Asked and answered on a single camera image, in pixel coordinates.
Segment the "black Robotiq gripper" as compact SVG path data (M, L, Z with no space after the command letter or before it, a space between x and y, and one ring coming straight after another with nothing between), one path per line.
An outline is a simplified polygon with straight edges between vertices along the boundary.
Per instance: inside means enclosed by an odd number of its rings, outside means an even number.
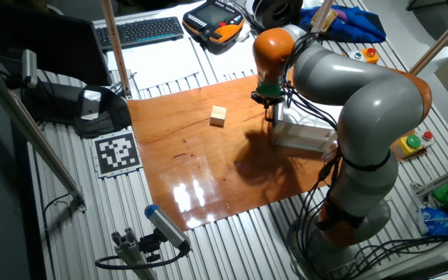
M259 103L264 106L264 119L266 121L275 119L275 105L282 103L285 100L283 96L280 97L261 96L256 91L253 91L250 97L256 103Z

